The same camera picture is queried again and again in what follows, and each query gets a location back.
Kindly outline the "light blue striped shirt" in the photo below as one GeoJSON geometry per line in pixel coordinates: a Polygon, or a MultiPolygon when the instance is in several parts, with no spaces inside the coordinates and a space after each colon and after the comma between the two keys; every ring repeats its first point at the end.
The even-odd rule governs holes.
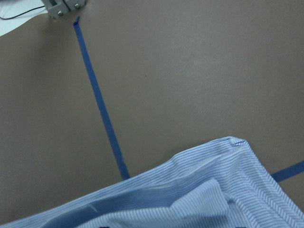
{"type": "Polygon", "coordinates": [[[303,212],[249,143],[216,139],[8,228],[301,228],[303,212]]]}

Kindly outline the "brown paper table cover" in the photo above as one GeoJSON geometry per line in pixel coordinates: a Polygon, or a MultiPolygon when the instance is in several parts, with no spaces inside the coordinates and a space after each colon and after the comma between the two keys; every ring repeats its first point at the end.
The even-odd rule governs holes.
{"type": "Polygon", "coordinates": [[[227,136],[304,159],[303,1],[89,0],[0,38],[1,224],[121,181],[76,18],[131,176],[227,136]]]}

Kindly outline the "aluminium frame post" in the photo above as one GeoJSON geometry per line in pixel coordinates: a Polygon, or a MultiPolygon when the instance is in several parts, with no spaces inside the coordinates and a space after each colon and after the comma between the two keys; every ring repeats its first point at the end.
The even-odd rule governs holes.
{"type": "Polygon", "coordinates": [[[86,5],[86,0],[42,0],[50,17],[57,19],[65,14],[79,10],[86,5]]]}

